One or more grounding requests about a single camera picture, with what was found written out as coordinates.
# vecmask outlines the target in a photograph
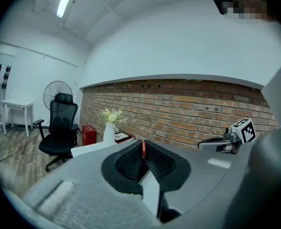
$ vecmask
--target white table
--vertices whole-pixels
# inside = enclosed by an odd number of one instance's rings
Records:
[[[29,137],[29,131],[28,131],[28,122],[27,122],[27,111],[28,108],[31,110],[31,129],[33,129],[33,103],[30,102],[22,102],[17,100],[2,100],[1,101],[1,116],[2,116],[2,127],[3,127],[3,133],[6,135],[6,118],[5,118],[5,106],[8,107],[9,111],[11,111],[11,126],[14,126],[13,123],[13,109],[22,109],[24,111],[24,117],[25,117],[25,127],[26,127],[26,134],[27,137]]]
[[[134,140],[134,138],[128,139],[125,142],[130,142],[130,141],[133,141],[133,140]],[[91,145],[74,147],[70,151],[72,152],[73,157],[77,157],[79,155],[86,154],[86,153],[93,152],[93,151],[97,151],[97,150],[103,149],[105,147],[110,147],[110,144],[105,143],[105,142],[94,143],[94,144],[91,144]]]

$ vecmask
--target chair base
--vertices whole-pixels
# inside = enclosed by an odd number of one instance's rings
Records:
[[[45,166],[45,171],[49,171],[49,166],[54,164],[55,162],[58,162],[60,159],[63,161],[63,163],[65,163],[65,159],[66,158],[72,158],[72,155],[65,155],[65,156],[57,156],[56,158],[54,158],[52,161],[50,161],[46,166]]]

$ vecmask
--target office chair armrest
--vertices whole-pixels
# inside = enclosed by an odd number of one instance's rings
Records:
[[[39,124],[41,124],[41,123],[43,123],[44,122],[44,120],[37,120],[37,121],[34,121],[34,125],[39,125]]]
[[[79,128],[78,124],[72,125],[72,131],[76,131],[76,130],[78,130],[78,128]]]
[[[43,134],[43,129],[42,129],[42,123],[44,122],[44,120],[37,120],[37,121],[34,121],[34,125],[39,125],[39,129],[40,129],[40,133],[41,133],[41,136],[42,136],[42,139],[44,139],[44,134]]]

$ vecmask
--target small box on desk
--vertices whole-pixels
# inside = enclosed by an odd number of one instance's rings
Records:
[[[118,132],[118,133],[115,133],[115,142],[118,144],[118,143],[123,143],[125,141],[132,141],[134,140],[134,137],[131,136],[131,135],[128,135],[128,134],[125,134],[123,132]]]
[[[82,146],[96,143],[96,131],[90,125],[82,127]]]

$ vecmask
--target gray textured surface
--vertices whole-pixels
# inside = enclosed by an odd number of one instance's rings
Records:
[[[72,228],[148,228],[160,225],[142,202],[141,196],[122,194],[112,188],[101,174],[101,163],[111,153],[129,143],[105,148],[73,158],[36,184],[24,196],[33,209],[61,180],[75,183],[50,220]]]
[[[228,171],[226,168],[209,164],[208,160],[215,158],[218,160],[233,161],[236,157],[233,154],[207,153],[197,149],[173,147],[162,143],[159,143],[159,145],[184,157],[192,168],[188,179],[179,190],[165,193],[168,206],[180,213],[187,212],[207,196]]]

